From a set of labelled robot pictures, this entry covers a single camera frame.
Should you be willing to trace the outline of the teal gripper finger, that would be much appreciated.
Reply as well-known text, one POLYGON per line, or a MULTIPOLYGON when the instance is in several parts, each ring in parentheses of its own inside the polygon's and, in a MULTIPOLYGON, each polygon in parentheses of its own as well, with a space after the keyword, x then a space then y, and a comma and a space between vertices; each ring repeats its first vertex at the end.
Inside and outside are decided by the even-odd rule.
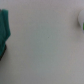
POLYGON ((8 11, 5 9, 0 10, 0 60, 6 51, 6 41, 10 37, 10 27, 8 19, 8 11))

